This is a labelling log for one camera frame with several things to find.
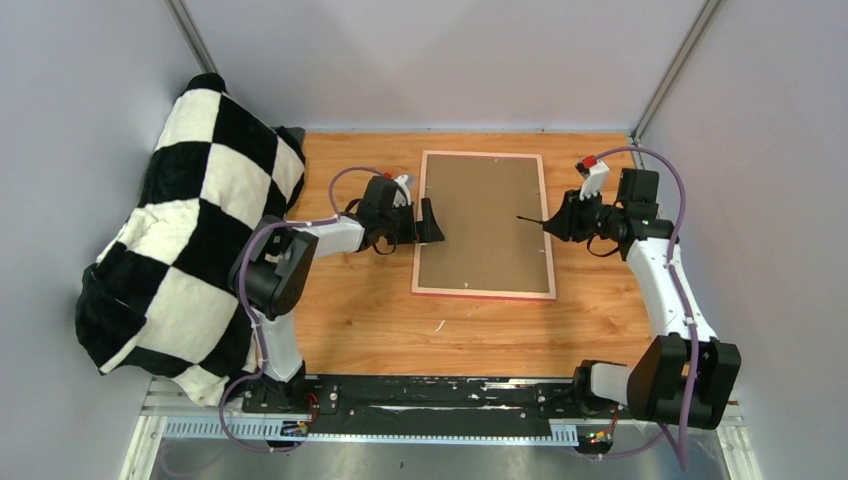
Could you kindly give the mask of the pink handled screwdriver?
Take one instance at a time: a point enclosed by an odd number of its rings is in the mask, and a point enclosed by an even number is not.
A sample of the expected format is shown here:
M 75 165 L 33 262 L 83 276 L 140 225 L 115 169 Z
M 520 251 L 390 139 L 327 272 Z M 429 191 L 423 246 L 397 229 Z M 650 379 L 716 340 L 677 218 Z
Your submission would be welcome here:
M 543 227 L 547 224 L 547 221 L 545 221 L 545 220 L 528 218 L 528 217 L 521 216 L 521 215 L 517 215 L 516 218 L 518 220 L 527 221 L 527 222 L 530 222 L 530 223 L 533 223 L 533 224 L 541 225 Z

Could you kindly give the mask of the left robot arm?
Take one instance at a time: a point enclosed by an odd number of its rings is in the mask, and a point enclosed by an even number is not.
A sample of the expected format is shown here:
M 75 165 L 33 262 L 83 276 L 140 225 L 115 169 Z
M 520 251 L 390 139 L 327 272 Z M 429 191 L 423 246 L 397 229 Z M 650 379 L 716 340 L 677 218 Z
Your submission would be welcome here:
M 229 274 L 259 355 L 245 392 L 248 410 L 293 413 L 312 398 L 296 339 L 295 309 L 315 260 L 377 251 L 380 241 L 391 251 L 444 241 L 431 200 L 414 201 L 409 183 L 407 175 L 377 174 L 362 197 L 335 208 L 330 218 L 293 222 L 268 215 L 260 220 Z

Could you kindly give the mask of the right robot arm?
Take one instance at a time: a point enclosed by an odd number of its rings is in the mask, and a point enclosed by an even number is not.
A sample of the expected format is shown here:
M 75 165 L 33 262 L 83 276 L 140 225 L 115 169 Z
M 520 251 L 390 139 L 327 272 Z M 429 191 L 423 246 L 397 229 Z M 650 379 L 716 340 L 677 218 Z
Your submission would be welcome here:
M 564 194 L 545 232 L 574 243 L 615 242 L 634 275 L 653 340 L 634 367 L 585 360 L 575 371 L 571 403 L 584 417 L 609 406 L 637 420 L 713 430 L 718 427 L 741 368 L 736 345 L 719 340 L 697 306 L 681 262 L 672 221 L 658 215 L 659 175 L 626 168 L 616 199 L 602 200 L 609 175 L 602 164 L 578 169 L 580 188 Z

